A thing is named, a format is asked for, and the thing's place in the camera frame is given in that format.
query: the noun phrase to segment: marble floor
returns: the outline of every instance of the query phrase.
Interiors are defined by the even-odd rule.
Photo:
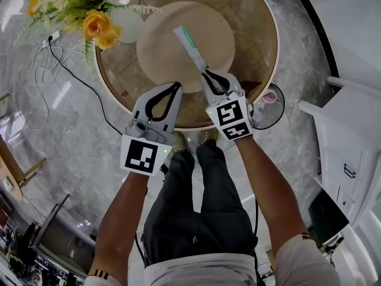
[[[313,176],[319,170],[318,145],[312,117],[300,112],[297,102],[302,99],[324,105],[332,96],[325,78],[330,74],[320,40],[299,0],[270,1],[279,27],[280,57],[273,83],[277,84],[286,98],[285,114],[272,128],[255,131],[254,139],[291,184],[305,223],[310,224],[308,207],[320,188]],[[45,73],[39,89],[49,106],[49,116],[44,130],[29,130],[43,125],[47,110],[34,86],[33,71],[27,64],[33,51],[46,37],[41,28],[22,39],[18,46],[14,41],[26,25],[26,7],[23,0],[0,0],[0,94],[12,92],[16,101],[6,100],[0,106],[1,134],[10,145],[15,158],[24,169],[42,157],[47,158],[38,176],[25,188],[23,194],[38,209],[37,212],[24,198],[16,209],[31,222],[42,223],[55,203],[70,194],[63,215],[75,223],[85,219],[91,223],[86,232],[96,232],[110,202],[114,198],[126,172],[119,168],[120,136],[103,119],[101,106],[91,91],[73,79],[63,69],[51,85],[52,73]],[[64,57],[73,49],[82,50],[80,33],[64,35],[57,41],[64,48]],[[44,53],[36,59],[42,64]],[[80,54],[73,54],[66,63],[75,74],[93,86],[101,95],[110,122],[123,131],[130,116],[125,113],[106,92],[91,65],[86,65]],[[187,134],[194,153],[199,132]],[[254,196],[234,143],[219,141],[229,172],[237,186],[244,208],[252,223],[255,219]],[[143,215],[138,231],[141,232],[147,214],[162,186],[163,175],[149,180]],[[202,198],[201,169],[196,164],[193,173],[193,202],[200,209]],[[268,229],[260,215],[257,254],[261,268],[268,267],[266,251],[270,249]],[[143,266],[134,248],[131,259],[130,285],[142,284]]]

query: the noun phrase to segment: flower arrangement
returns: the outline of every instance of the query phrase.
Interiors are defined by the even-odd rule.
[[[85,36],[85,56],[88,59],[90,42],[105,50],[120,37],[121,27],[110,19],[113,8],[126,8],[147,14],[158,8],[144,5],[116,5],[112,0],[30,0],[27,13],[33,18],[23,33],[37,23],[50,29],[51,21],[64,23],[66,32],[82,30]]]

